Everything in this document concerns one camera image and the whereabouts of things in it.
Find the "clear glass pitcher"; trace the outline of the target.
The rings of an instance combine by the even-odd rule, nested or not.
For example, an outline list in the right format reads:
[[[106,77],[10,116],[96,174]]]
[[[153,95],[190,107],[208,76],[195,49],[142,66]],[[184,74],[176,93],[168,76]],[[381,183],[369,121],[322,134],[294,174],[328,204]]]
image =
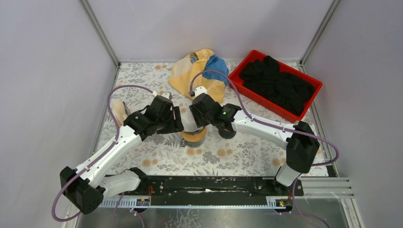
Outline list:
[[[205,139],[201,139],[197,142],[190,142],[185,139],[182,139],[180,142],[181,147],[190,147],[190,148],[198,148],[201,147],[204,143]]]

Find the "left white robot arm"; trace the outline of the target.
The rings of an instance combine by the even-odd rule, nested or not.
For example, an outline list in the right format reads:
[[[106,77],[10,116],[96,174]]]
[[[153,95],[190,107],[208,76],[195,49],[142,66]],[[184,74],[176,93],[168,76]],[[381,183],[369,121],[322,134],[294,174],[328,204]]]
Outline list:
[[[173,105],[172,95],[155,95],[150,105],[128,115],[118,134],[111,138],[110,145],[105,145],[74,169],[67,166],[60,172],[62,194],[85,215],[98,208],[107,197],[125,191],[144,194],[147,183],[145,174],[140,171],[128,170],[113,176],[107,176],[107,173],[148,136],[182,130],[180,109]]]

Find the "dark glass carafe red rim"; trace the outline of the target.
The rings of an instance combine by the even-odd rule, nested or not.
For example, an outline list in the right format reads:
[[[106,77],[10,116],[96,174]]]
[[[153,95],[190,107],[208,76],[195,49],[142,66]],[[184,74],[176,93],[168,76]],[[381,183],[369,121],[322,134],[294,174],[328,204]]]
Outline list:
[[[232,139],[236,135],[236,131],[232,129],[219,129],[219,135],[224,139]]]

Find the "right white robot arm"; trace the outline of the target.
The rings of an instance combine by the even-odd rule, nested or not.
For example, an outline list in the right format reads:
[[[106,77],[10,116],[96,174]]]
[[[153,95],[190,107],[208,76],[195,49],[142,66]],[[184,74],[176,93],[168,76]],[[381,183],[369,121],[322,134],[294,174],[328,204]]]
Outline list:
[[[283,124],[259,116],[247,116],[244,109],[234,105],[220,105],[209,95],[198,95],[189,106],[197,127],[212,125],[225,139],[237,133],[246,133],[266,140],[286,151],[286,161],[272,183],[273,191],[280,196],[291,190],[294,180],[309,173],[320,144],[309,124]]]

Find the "wooden ring holder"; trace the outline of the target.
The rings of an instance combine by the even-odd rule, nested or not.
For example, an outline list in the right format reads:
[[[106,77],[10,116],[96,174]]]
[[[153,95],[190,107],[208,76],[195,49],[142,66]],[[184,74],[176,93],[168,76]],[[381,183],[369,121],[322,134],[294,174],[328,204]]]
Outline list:
[[[183,139],[190,143],[197,143],[199,141],[202,141],[205,138],[206,134],[207,128],[199,129],[194,132],[181,132]]]

